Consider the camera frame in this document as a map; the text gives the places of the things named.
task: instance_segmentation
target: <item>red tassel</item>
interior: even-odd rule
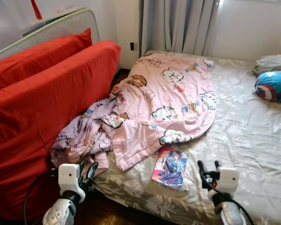
[[[38,10],[36,1],[35,1],[35,0],[31,0],[31,4],[32,4],[32,7],[33,7],[33,9],[34,9],[34,13],[36,14],[37,19],[38,19],[38,20],[42,20],[43,17],[42,17],[41,12]]]

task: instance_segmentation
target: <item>red cushion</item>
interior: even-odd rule
[[[0,90],[0,216],[21,219],[26,191],[50,169],[56,135],[93,102],[108,96],[120,47],[98,42],[55,66]],[[37,183],[28,218],[42,216],[56,198],[57,180]]]
[[[0,89],[37,74],[92,45],[90,28],[26,49],[0,60]]]

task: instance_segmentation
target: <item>manga cover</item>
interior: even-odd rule
[[[181,189],[187,156],[184,152],[163,146],[160,149],[152,179],[173,189]]]

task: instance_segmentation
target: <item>cartoon print blanket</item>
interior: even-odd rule
[[[58,166],[84,159],[108,169],[113,150],[125,171],[165,144],[191,141],[214,121],[213,62],[175,59],[161,53],[141,57],[109,99],[95,102],[57,136],[50,154]]]

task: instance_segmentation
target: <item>gray bed sheet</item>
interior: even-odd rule
[[[196,57],[173,52],[173,57]],[[197,160],[213,169],[214,161],[240,172],[235,200],[257,225],[281,225],[281,103],[252,94],[254,62],[213,59],[217,112],[211,128],[190,143],[173,145],[188,157],[188,191],[177,191],[151,180],[158,153],[126,172],[108,154],[110,169],[95,178],[96,188],[124,205],[182,225],[218,224],[207,191],[201,188]]]

